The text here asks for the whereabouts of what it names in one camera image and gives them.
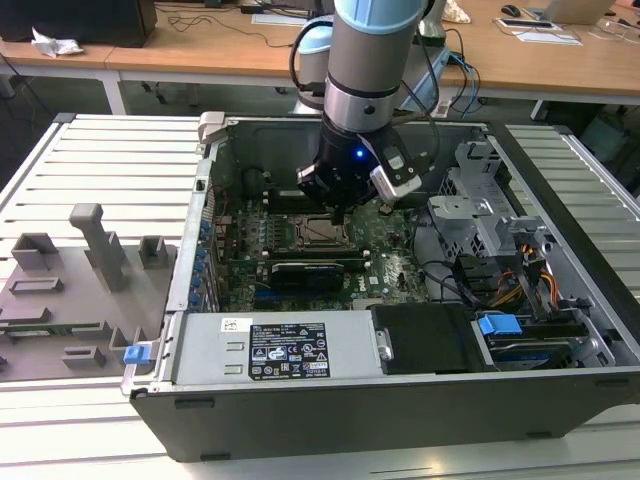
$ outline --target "blue latch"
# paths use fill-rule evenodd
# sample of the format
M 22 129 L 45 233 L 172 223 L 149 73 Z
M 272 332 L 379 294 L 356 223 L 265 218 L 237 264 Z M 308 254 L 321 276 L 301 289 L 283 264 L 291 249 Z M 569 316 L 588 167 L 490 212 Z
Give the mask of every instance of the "blue latch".
M 151 347 L 147 345 L 131 345 L 124 351 L 125 365 L 148 365 L 151 363 Z
M 520 335 L 522 327 L 515 315 L 507 313 L 486 314 L 478 320 L 483 335 Z

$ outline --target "wooden desk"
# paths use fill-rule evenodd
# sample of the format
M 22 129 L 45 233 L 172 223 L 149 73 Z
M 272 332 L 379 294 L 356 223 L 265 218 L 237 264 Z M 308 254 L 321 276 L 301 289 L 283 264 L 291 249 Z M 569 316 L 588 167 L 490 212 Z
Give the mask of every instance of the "wooden desk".
M 111 110 L 124 113 L 124 102 L 113 72 L 107 71 L 105 60 L 113 51 L 110 45 L 82 45 L 83 53 L 51 58 L 40 53 L 29 42 L 4 42 L 0 51 L 22 75 L 33 77 L 85 78 L 102 82 Z M 13 70 L 0 58 L 0 77 L 13 75 Z M 4 86 L 11 93 L 8 82 Z
M 461 0 L 472 23 L 445 24 L 462 34 L 467 60 L 482 76 L 481 96 L 640 104 L 640 45 L 596 38 L 588 26 L 572 27 L 581 37 L 581 47 L 525 43 L 501 33 L 493 23 L 494 18 L 504 16 L 500 12 L 504 3 L 505 0 Z M 189 9 L 189 4 L 161 8 Z M 638 21 L 631 10 L 620 6 L 614 6 L 614 10 L 633 25 Z M 5 50 L 25 75 L 102 81 L 114 114 L 126 113 L 119 89 L 123 80 L 292 86 L 287 68 L 288 47 L 270 48 L 261 37 L 225 28 L 213 19 L 202 20 L 184 32 L 169 24 L 169 17 L 194 18 L 200 12 L 230 27 L 261 33 L 273 45 L 291 44 L 300 31 L 292 26 L 253 25 L 251 16 L 238 10 L 223 13 L 205 10 L 200 4 L 193 13 L 158 11 L 156 31 L 142 49 L 89 45 L 85 54 L 57 59 L 41 55 L 27 43 L 7 43 Z M 186 25 L 176 26 L 182 29 Z M 448 44 L 452 50 L 460 49 L 455 35 L 449 35 Z M 5 73 L 11 71 L 0 64 L 0 74 Z M 443 98 L 453 97 L 462 84 L 462 74 L 458 68 L 448 67 L 441 83 Z
M 523 42 L 501 33 L 493 23 L 494 18 L 505 16 L 500 12 L 504 3 L 502 0 L 462 0 L 461 6 L 471 16 L 472 23 L 445 23 L 445 28 L 460 31 L 467 61 L 480 71 L 480 95 L 640 103 L 640 44 L 602 40 L 589 33 L 593 27 L 578 25 L 569 28 L 580 36 L 581 47 Z M 621 16 L 636 25 L 640 20 L 633 11 L 619 6 L 613 9 L 620 14 L 611 17 L 613 21 Z M 460 51 L 455 34 L 448 36 L 447 43 L 452 50 Z M 444 86 L 461 82 L 458 68 L 449 67 L 442 76 Z
M 106 60 L 112 70 L 142 70 L 155 72 L 208 73 L 222 75 L 287 77 L 288 47 L 300 32 L 300 27 L 253 25 L 251 15 L 239 10 L 212 13 L 207 9 L 201 23 L 179 32 L 169 25 L 169 18 L 195 18 L 198 13 L 158 12 L 158 24 L 143 49 L 115 48 Z M 234 29 L 264 35 L 249 36 Z M 187 27 L 177 24 L 180 30 Z

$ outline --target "side panel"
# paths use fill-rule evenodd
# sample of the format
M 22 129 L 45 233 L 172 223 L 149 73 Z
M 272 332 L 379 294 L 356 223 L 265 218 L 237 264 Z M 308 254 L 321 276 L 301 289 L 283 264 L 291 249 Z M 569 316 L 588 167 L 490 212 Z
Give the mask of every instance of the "side panel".
M 640 388 L 640 375 L 145 394 L 131 403 L 179 462 L 561 437 Z

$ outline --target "power supply label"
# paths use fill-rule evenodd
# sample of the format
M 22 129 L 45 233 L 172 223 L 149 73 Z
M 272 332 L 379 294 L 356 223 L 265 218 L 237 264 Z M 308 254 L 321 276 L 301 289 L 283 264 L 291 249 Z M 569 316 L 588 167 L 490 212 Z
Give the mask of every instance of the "power supply label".
M 252 325 L 249 345 L 253 380 L 331 376 L 324 323 Z

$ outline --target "paper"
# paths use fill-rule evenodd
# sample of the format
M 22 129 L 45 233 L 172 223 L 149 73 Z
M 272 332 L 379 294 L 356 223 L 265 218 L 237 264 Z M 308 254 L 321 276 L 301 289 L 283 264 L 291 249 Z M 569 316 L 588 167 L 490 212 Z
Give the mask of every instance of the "paper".
M 305 18 L 287 17 L 274 13 L 256 13 L 251 17 L 254 25 L 280 25 L 285 27 L 301 27 L 307 20 Z
M 555 43 L 557 45 L 582 45 L 582 42 L 577 40 L 571 35 L 561 35 L 559 33 L 538 33 L 538 32 L 524 32 L 516 33 L 523 42 L 535 42 L 535 43 Z
M 72 55 L 84 52 L 75 40 L 57 40 L 38 33 L 35 28 L 32 28 L 31 31 L 33 32 L 31 45 L 34 45 L 40 53 L 49 57 L 55 58 L 58 55 Z

